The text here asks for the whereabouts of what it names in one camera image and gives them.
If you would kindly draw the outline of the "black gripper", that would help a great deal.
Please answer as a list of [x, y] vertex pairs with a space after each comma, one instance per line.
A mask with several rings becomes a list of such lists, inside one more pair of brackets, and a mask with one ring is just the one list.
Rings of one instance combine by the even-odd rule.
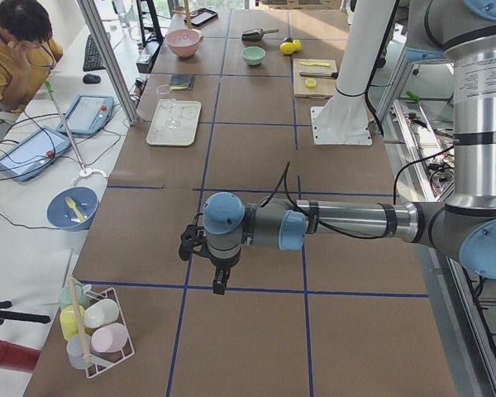
[[230, 269], [240, 260], [241, 247], [237, 245], [221, 250], [208, 244], [207, 248], [210, 253], [210, 261], [216, 266], [212, 291], [214, 294], [225, 294], [231, 273]]

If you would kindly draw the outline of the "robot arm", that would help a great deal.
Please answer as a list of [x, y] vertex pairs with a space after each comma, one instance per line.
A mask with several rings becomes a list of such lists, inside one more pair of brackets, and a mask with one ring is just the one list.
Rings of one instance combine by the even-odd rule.
[[226, 291], [243, 246], [294, 251], [315, 232], [398, 237], [496, 279], [496, 1], [412, 2], [407, 56], [453, 64], [453, 194], [400, 205], [280, 198], [256, 205], [213, 194], [203, 207], [202, 254], [215, 265], [216, 294]]

